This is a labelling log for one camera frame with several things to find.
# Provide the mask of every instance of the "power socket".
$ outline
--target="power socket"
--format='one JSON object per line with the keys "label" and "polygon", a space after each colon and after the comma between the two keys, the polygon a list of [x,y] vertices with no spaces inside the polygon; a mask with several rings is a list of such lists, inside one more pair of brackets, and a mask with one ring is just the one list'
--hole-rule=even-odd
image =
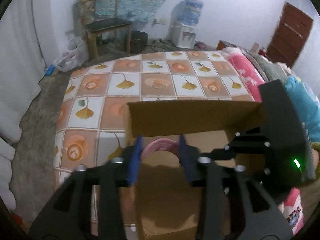
{"label": "power socket", "polygon": [[166,25],[167,24],[167,20],[164,18],[155,18],[155,24],[163,24]]}

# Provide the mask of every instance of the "chair seat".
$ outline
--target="chair seat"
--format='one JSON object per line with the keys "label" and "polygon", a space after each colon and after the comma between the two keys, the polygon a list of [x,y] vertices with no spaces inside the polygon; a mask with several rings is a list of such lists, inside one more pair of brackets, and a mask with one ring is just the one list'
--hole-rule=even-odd
{"label": "chair seat", "polygon": [[131,21],[127,21],[124,19],[111,18],[111,19],[104,19],[104,20],[99,20],[99,21],[89,23],[85,27],[89,32],[93,33],[93,32],[102,31],[102,30],[106,30],[114,27],[130,25],[131,23],[132,23]]}

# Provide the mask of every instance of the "door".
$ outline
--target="door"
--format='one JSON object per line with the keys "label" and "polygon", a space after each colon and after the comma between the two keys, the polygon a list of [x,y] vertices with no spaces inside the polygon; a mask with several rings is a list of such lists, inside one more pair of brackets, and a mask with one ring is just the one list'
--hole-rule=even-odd
{"label": "door", "polygon": [[286,3],[279,26],[267,49],[273,62],[286,63],[291,68],[311,31],[313,20],[304,12]]}

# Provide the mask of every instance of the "curtain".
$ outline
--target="curtain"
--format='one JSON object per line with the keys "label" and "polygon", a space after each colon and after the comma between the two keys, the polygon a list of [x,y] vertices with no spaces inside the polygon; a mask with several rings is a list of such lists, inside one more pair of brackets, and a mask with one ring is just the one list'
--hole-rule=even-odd
{"label": "curtain", "polygon": [[40,92],[44,76],[32,15],[32,0],[12,0],[0,20],[0,196],[9,210],[15,199],[9,190],[14,149],[23,114]]}

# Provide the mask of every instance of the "pink ring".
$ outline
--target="pink ring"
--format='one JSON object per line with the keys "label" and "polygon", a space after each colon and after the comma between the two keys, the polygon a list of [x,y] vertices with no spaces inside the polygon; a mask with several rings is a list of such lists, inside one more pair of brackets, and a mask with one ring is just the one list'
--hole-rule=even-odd
{"label": "pink ring", "polygon": [[168,138],[159,138],[147,144],[141,153],[141,160],[156,151],[171,152],[178,157],[179,143]]}

